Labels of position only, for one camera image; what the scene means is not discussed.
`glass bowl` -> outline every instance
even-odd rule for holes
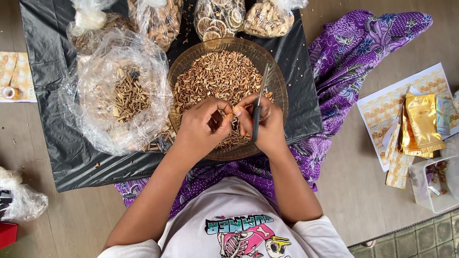
[[[172,90],[177,82],[177,77],[184,72],[188,71],[191,67],[191,63],[202,55],[226,51],[237,51],[247,56],[253,65],[258,69],[258,72],[262,75],[266,67],[269,64],[269,73],[267,78],[266,88],[268,91],[273,92],[274,103],[279,105],[282,109],[284,125],[287,120],[288,111],[288,99],[287,99],[287,88],[285,87],[284,77],[280,71],[274,58],[271,54],[266,51],[262,46],[253,43],[246,39],[241,38],[222,38],[213,39],[205,42],[201,42],[183,52],[172,64],[169,74],[168,81]],[[180,127],[181,116],[175,110],[176,104],[171,108],[170,120],[172,127],[175,132],[178,132]],[[213,149],[207,156],[207,159],[218,160],[218,161],[231,161],[236,159],[245,158],[260,152],[255,143],[250,142],[244,146],[234,146],[229,149]]]

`purple floral fabric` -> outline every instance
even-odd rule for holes
[[[351,106],[357,102],[365,76],[387,55],[419,36],[432,25],[432,17],[420,12],[383,14],[352,11],[337,22],[324,25],[322,34],[308,47],[319,98],[324,131],[289,146],[304,179],[313,191],[320,163]],[[188,172],[175,198],[169,218],[194,197],[223,177],[235,175],[266,196],[275,198],[274,184],[265,155]],[[115,184],[127,207],[148,179]]]

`plastic container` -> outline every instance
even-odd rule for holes
[[[273,92],[274,103],[282,109],[284,125],[287,121],[288,99],[284,77],[273,56],[262,46],[241,38],[222,38],[201,42],[183,52],[173,63],[169,70],[168,82],[171,87],[177,82],[177,77],[190,69],[191,63],[202,55],[214,52],[237,51],[247,56],[258,71],[264,71],[269,64],[269,73],[266,85],[268,91]],[[171,108],[170,120],[175,132],[180,127],[180,115]],[[207,159],[218,161],[230,161],[245,158],[260,152],[255,143],[251,142],[244,146],[235,146],[230,149],[214,149]]]
[[[431,164],[442,160],[448,160],[445,171],[446,183],[441,183],[438,178],[434,177],[438,183],[427,182],[425,168]],[[413,185],[414,198],[416,203],[432,210],[435,213],[442,213],[450,208],[459,205],[459,200],[453,195],[452,190],[459,189],[459,155],[437,157],[428,159],[409,167],[409,175]],[[437,196],[428,186],[433,186],[438,191],[447,190],[446,194]]]

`clear plastic bag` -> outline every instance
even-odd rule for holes
[[[168,118],[168,67],[166,53],[146,37],[109,32],[61,84],[61,115],[99,151],[115,156],[140,151]]]
[[[246,13],[244,0],[198,0],[195,30],[202,41],[233,38]]]
[[[10,191],[13,201],[5,209],[4,220],[30,221],[38,218],[48,207],[48,197],[23,185],[21,174],[0,167],[0,190]]]
[[[107,28],[133,30],[131,22],[119,13],[105,13],[117,0],[71,0],[75,21],[67,26],[67,38],[80,53],[91,55],[99,47]]]
[[[179,35],[183,0],[128,0],[135,31],[168,51]]]
[[[295,21],[291,10],[307,5],[307,0],[258,0],[246,13],[241,31],[260,38],[285,36]]]

